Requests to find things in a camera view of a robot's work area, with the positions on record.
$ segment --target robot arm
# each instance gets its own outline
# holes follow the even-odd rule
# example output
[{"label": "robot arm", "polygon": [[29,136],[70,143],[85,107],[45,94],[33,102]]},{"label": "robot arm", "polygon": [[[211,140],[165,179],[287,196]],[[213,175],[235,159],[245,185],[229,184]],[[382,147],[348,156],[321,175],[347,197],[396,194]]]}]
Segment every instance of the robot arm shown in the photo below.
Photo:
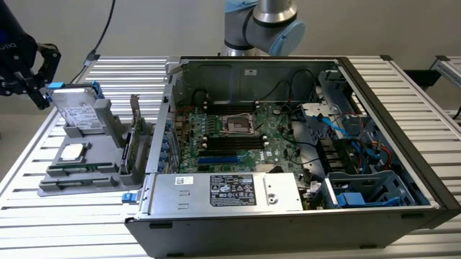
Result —
[{"label": "robot arm", "polygon": [[[34,54],[43,59],[33,74]],[[0,95],[26,94],[39,110],[49,106],[39,92],[52,82],[60,60],[60,52],[52,44],[38,44],[23,32],[10,10],[0,0]]]},{"label": "robot arm", "polygon": [[224,49],[221,56],[287,56],[304,31],[292,0],[225,0]]}]

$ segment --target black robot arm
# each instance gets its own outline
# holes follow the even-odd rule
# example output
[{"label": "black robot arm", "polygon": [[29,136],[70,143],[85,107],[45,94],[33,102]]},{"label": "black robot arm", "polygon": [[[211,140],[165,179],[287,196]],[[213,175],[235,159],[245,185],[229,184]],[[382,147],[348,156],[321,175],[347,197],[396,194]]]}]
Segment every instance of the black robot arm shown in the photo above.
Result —
[{"label": "black robot arm", "polygon": [[[35,52],[42,65],[33,74]],[[52,82],[60,60],[53,44],[37,44],[23,32],[3,0],[0,0],[0,95],[26,94],[39,110],[49,106],[39,92],[45,83]]]}]

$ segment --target label sticker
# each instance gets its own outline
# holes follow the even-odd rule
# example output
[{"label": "label sticker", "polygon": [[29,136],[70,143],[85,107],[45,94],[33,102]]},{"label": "label sticker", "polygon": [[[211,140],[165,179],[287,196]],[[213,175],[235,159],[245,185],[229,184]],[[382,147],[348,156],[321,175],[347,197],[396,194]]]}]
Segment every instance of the label sticker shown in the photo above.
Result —
[{"label": "label sticker", "polygon": [[193,184],[193,176],[185,177],[176,177],[173,181],[173,185],[192,185]]},{"label": "label sticker", "polygon": [[80,130],[102,128],[96,112],[90,106],[64,108],[64,111],[68,115],[68,119]]},{"label": "label sticker", "polygon": [[213,207],[256,205],[252,175],[211,175],[209,204]]},{"label": "label sticker", "polygon": [[255,69],[245,69],[244,70],[244,75],[245,76],[255,76],[256,73],[257,73],[257,70],[255,70]]}]

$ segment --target capacitor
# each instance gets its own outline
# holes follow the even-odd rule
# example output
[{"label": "capacitor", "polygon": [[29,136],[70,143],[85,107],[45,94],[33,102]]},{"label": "capacitor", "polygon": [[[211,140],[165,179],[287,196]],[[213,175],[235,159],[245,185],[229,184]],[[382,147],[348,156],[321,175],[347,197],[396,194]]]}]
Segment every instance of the capacitor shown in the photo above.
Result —
[{"label": "capacitor", "polygon": [[280,112],[279,109],[273,109],[273,110],[272,110],[272,114],[273,114],[273,115],[280,115],[280,113],[281,113],[281,112]]}]

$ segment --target white wall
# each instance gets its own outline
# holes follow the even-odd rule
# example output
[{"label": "white wall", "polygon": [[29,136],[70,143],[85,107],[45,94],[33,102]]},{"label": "white wall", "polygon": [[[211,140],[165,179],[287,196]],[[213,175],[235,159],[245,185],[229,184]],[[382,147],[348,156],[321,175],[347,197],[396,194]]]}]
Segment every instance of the white wall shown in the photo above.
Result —
[{"label": "white wall", "polygon": [[[69,80],[96,44],[110,0],[5,0],[37,42],[57,45],[56,80]],[[296,0],[307,32],[293,54],[388,54],[403,68],[427,68],[434,55],[461,56],[459,0]],[[223,42],[224,0],[117,0],[98,53],[105,56],[215,54]],[[450,108],[461,91],[434,98]],[[35,113],[33,104],[0,99],[0,112]]]}]

